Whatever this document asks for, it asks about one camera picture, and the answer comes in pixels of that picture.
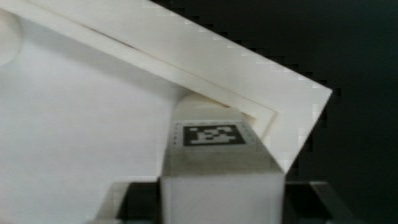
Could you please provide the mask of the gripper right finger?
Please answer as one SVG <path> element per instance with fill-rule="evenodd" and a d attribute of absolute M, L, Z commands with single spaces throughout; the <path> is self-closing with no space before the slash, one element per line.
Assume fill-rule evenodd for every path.
<path fill-rule="evenodd" d="M 282 224 L 355 224 L 355 216 L 323 181 L 288 182 Z"/>

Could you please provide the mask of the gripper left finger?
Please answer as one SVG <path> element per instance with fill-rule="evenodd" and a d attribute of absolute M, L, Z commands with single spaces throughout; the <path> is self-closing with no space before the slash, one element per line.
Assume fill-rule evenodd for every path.
<path fill-rule="evenodd" d="M 87 224 L 161 224 L 158 182 L 113 183 Z"/>

